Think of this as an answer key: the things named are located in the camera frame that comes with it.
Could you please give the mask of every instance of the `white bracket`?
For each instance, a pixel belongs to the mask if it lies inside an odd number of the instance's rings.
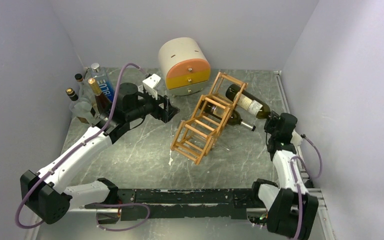
[[[295,129],[292,132],[292,139],[290,140],[290,143],[295,147],[298,147],[303,143],[303,138],[295,131]]]
[[[155,88],[158,86],[158,84],[161,81],[161,77],[158,76],[157,74],[152,74],[150,77],[147,79],[143,80],[143,87],[145,90],[153,96],[156,100],[158,100],[158,92],[155,90]]]

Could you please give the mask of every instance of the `bottle neck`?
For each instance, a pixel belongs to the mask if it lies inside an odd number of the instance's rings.
[[[102,91],[100,91],[100,92],[93,92],[93,94],[95,94],[95,96],[97,96],[97,97],[103,95],[103,94],[102,94]]]
[[[240,125],[241,125],[241,126],[244,126],[245,128],[247,128],[247,129],[249,129],[249,130],[251,130],[252,132],[254,132],[255,129],[256,129],[256,126],[255,126],[255,125],[248,124],[248,123],[242,121],[242,119],[240,120]]]
[[[73,101],[73,103],[79,102],[79,96],[77,95],[77,93],[74,93],[72,95],[68,95],[68,97],[70,98],[71,101]]]

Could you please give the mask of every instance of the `gray marble surface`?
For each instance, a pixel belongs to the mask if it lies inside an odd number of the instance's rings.
[[[115,85],[119,68],[108,68],[110,80]],[[271,71],[222,69],[239,80],[249,83],[247,91],[266,102],[272,110],[285,111],[278,83]],[[277,182],[274,165],[266,150],[265,120],[256,119],[237,107],[247,123],[256,125],[255,132],[242,126],[227,125],[214,148],[199,165],[183,155],[170,151],[170,145],[181,120],[190,118],[201,94],[208,94],[219,69],[211,70],[207,87],[189,96],[171,97],[171,104],[180,109],[169,123],[147,116],[138,128],[127,132],[113,146],[95,156],[91,164],[77,174],[71,185],[86,184],[98,178],[107,178],[119,188],[250,188],[258,179]],[[140,85],[143,75],[129,68],[123,82]],[[224,81],[221,93],[230,82]],[[164,81],[158,86],[160,94],[167,94]],[[79,139],[88,125],[76,118],[71,121],[63,151]]]
[[[119,221],[107,228],[127,228],[137,221]],[[42,225],[36,240],[286,240],[287,238],[252,226],[246,220],[228,217],[149,219],[145,224],[123,232],[103,231],[93,213],[68,212],[52,225]],[[310,240],[324,240],[313,230]]]

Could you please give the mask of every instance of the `white wall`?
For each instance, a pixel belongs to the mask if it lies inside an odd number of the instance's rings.
[[[337,239],[384,239],[384,1],[321,0],[282,82]]]
[[[0,0],[0,240],[24,238],[14,223],[20,176],[59,156],[70,120],[65,88],[81,69],[47,0]]]
[[[280,70],[318,0],[50,0],[82,62],[156,68],[194,38],[214,68]]]

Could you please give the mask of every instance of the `yellow drawer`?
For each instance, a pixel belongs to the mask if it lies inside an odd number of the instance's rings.
[[[210,78],[210,69],[193,72],[182,76],[170,77],[165,80],[167,89],[175,89],[191,84],[205,82]]]

